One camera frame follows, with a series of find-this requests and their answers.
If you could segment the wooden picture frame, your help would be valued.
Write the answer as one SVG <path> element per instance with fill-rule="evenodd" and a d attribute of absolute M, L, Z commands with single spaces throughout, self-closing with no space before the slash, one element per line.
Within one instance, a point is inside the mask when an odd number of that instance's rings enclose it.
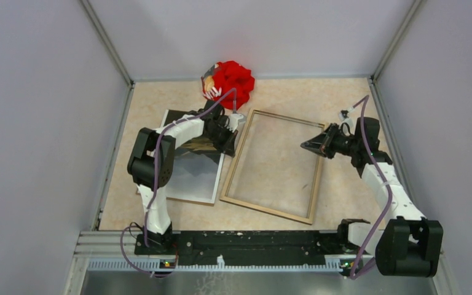
<path fill-rule="evenodd" d="M 252 109 L 243 127 L 220 199 L 313 224 L 323 159 L 302 148 L 325 125 Z"/>

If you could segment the landscape photo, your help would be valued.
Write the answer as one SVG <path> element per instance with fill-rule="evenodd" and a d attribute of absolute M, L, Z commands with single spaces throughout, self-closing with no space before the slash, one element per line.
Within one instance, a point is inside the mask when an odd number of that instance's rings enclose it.
<path fill-rule="evenodd" d="M 168 111 L 162 126 L 185 112 Z M 175 151 L 171 180 L 166 198 L 185 202 L 214 204 L 224 154 L 217 153 L 205 138 L 196 138 Z"/>

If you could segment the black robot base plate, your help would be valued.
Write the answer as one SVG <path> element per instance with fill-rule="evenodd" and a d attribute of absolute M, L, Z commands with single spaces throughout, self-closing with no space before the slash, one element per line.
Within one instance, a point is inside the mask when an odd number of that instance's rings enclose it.
<path fill-rule="evenodd" d="M 175 231 L 163 244 L 136 238 L 136 255 L 170 255 L 182 266 L 318 266 L 331 255 L 355 256 L 359 247 L 336 230 Z"/>

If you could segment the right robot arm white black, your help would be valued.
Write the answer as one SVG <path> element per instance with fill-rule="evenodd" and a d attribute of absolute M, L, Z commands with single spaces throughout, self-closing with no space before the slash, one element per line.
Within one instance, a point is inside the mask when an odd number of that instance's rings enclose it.
<path fill-rule="evenodd" d="M 428 219 L 410 200 L 390 156 L 379 150 L 380 122 L 360 117 L 355 131 L 331 124 L 301 148 L 326 159 L 348 156 L 360 179 L 373 191 L 381 210 L 377 221 L 344 219 L 336 246 L 343 253 L 357 248 L 357 258 L 371 254 L 373 266 L 386 276 L 434 277 L 438 271 L 444 229 Z"/>

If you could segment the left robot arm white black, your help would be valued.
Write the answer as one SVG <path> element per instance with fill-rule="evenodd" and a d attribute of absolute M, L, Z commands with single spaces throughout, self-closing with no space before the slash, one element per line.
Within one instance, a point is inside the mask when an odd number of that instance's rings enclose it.
<path fill-rule="evenodd" d="M 171 220 L 167 210 L 166 186 L 171 180 L 175 151 L 196 138 L 207 139 L 214 150 L 229 157 L 235 155 L 238 128 L 246 117 L 212 101 L 197 110 L 182 114 L 157 129 L 139 130 L 127 164 L 143 198 L 143 240 L 158 254 L 172 247 Z"/>

